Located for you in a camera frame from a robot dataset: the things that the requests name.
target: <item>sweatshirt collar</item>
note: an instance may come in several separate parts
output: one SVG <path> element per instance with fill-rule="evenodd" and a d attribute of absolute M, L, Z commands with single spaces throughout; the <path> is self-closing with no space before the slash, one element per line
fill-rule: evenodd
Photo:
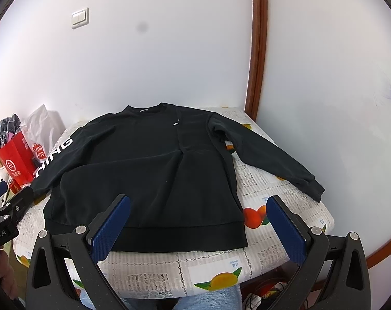
<path fill-rule="evenodd" d="M 149 115 L 149 114 L 157 114 L 157 113 L 164 112 L 167 107 L 166 105 L 167 104 L 165 104 L 164 102 L 161 102 L 157 106 L 153 106 L 153 107 L 138 108 L 138 107 L 127 106 L 124 110 L 134 115 Z"/>

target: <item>screw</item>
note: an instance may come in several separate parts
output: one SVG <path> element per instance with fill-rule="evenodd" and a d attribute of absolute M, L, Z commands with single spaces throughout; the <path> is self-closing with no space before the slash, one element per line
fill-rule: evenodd
<path fill-rule="evenodd" d="M 316 226 L 312 227 L 312 233 L 315 235 L 315 236 L 319 236 L 322 234 L 322 230 Z"/>
<path fill-rule="evenodd" d="M 353 240 L 358 240 L 359 239 L 359 235 L 356 232 L 350 232 L 350 237 Z"/>
<path fill-rule="evenodd" d="M 76 229 L 75 229 L 75 232 L 77 234 L 82 234 L 83 232 L 86 231 L 86 227 L 84 225 L 81 225 L 81 226 L 78 226 Z"/>
<path fill-rule="evenodd" d="M 43 229 L 42 231 L 39 232 L 39 238 L 44 238 L 46 237 L 47 231 Z"/>

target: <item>white plastic bag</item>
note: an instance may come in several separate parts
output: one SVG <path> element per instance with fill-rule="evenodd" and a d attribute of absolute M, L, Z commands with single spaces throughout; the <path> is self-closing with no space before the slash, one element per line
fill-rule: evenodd
<path fill-rule="evenodd" d="M 31 151 L 40 162 L 46 160 L 63 133 L 49 116 L 44 104 L 22 120 L 20 128 Z"/>

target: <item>red bag logo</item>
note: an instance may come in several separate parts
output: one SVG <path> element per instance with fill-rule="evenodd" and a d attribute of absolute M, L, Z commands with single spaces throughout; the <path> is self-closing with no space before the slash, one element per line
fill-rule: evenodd
<path fill-rule="evenodd" d="M 36 155 L 38 156 L 39 159 L 46 158 L 45 152 L 43 151 L 43 147 L 38 143 L 34 143 L 34 151 L 36 152 Z"/>
<path fill-rule="evenodd" d="M 15 164 L 14 164 L 10 159 L 7 159 L 7 160 L 5 161 L 5 163 L 6 163 L 7 168 L 8 168 L 11 172 L 15 172 L 15 171 L 16 171 L 16 166 L 15 166 Z"/>

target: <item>blue towel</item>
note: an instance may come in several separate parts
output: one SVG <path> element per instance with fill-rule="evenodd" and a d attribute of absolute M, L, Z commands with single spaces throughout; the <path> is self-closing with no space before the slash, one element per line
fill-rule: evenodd
<path fill-rule="evenodd" d="M 157 310 L 157 300 L 123 298 L 130 310 Z M 173 310 L 242 310 L 240 285 L 230 288 L 187 296 L 179 299 Z"/>

